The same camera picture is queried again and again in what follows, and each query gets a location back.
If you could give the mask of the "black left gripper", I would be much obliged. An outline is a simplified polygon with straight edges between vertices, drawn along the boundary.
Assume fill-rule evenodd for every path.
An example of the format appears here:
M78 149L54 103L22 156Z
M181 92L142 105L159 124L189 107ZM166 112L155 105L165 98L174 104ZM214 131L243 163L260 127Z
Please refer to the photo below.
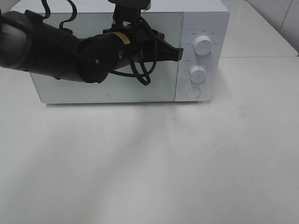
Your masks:
M179 62L182 48L175 48L164 35L152 29L141 17L150 0L111 0L114 4L111 28L103 30L102 61L104 63Z

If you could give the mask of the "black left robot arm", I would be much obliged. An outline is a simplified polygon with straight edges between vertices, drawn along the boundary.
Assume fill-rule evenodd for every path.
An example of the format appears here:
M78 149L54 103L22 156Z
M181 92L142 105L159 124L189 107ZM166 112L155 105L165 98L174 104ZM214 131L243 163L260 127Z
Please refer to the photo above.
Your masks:
M42 5L44 15L30 10L1 13L2 68L85 83L102 83L114 74L149 85L154 69L146 69L146 63L182 59L184 50L167 43L164 34L141 16L149 9L149 0L114 1L111 28L84 39L65 28L63 21L58 27L46 24L51 11L47 1Z

